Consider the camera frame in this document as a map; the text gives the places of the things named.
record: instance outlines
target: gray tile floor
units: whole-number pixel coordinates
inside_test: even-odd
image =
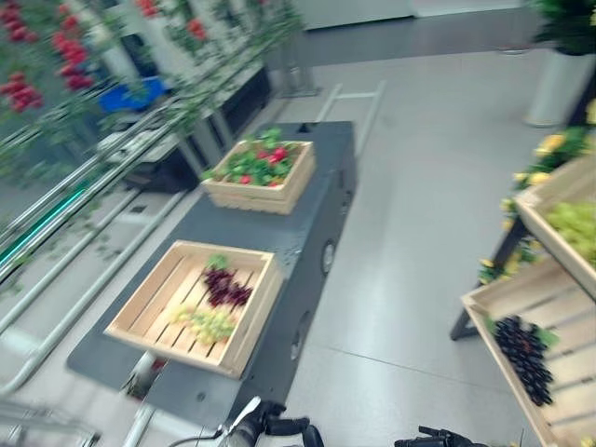
[[[510,8],[315,30],[306,41],[309,61],[329,65],[494,51],[528,44],[539,23],[532,9]]]
[[[337,83],[386,94],[359,157],[360,187],[288,398],[331,447],[376,447],[417,426],[459,430],[505,444],[525,429],[515,399],[480,340],[448,332],[477,260],[501,235],[499,199],[547,133],[523,125],[545,53],[426,56],[318,67],[321,97],[289,102],[279,121],[311,121]],[[255,125],[267,121],[275,101]],[[362,130],[370,100],[344,100],[330,119]],[[19,393],[76,414],[122,445],[136,402],[78,377],[64,361],[150,250],[196,200],[186,199],[118,274],[34,379]],[[152,427],[144,446],[175,440]],[[278,440],[263,445],[282,446]],[[63,441],[43,444],[66,445]]]

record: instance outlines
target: black wheel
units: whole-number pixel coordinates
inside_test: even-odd
[[[333,260],[335,259],[335,242],[331,239],[325,242],[323,251],[320,256],[320,269],[323,272],[323,276],[329,275],[332,270]]]

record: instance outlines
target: strawberry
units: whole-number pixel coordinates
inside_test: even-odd
[[[283,160],[286,156],[288,156],[288,151],[285,147],[280,146],[278,147],[275,152],[273,153],[274,156],[279,160]]]

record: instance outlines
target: artificial flower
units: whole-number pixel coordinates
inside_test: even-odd
[[[555,149],[561,147],[564,142],[565,136],[561,133],[555,133],[554,135],[549,135],[546,137],[538,147],[545,148],[545,150],[548,150],[550,154]]]
[[[528,177],[528,174],[525,172],[516,172],[513,174],[513,180],[516,182],[523,182]]]
[[[531,185],[541,184],[550,178],[550,174],[546,172],[536,172],[532,174],[528,180]]]

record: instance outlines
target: yellow flower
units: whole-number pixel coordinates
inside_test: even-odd
[[[530,176],[530,179],[528,182],[531,185],[541,184],[541,183],[545,182],[546,180],[548,180],[549,178],[550,178],[550,174],[547,174],[546,172],[537,172]]]
[[[549,152],[552,152],[561,147],[564,142],[565,136],[561,133],[555,133],[554,135],[549,135],[545,138],[538,147],[544,147],[546,150],[549,150]]]
[[[520,263],[518,263],[517,259],[512,259],[505,265],[505,271],[508,275],[512,276],[515,275],[520,271]]]
[[[532,249],[533,251],[541,251],[542,244],[538,242],[536,239],[533,239],[532,241],[530,241],[530,249]]]
[[[511,211],[512,205],[513,205],[513,200],[511,200],[510,198],[504,198],[503,200],[501,200],[501,210],[503,212]]]
[[[596,100],[588,104],[588,124],[596,125]]]
[[[513,174],[513,180],[516,182],[523,182],[528,177],[528,174],[525,172],[516,172]]]
[[[552,149],[547,148],[545,146],[538,146],[534,150],[534,153],[538,158],[542,158],[543,156],[549,156],[550,154],[552,154],[552,151]]]

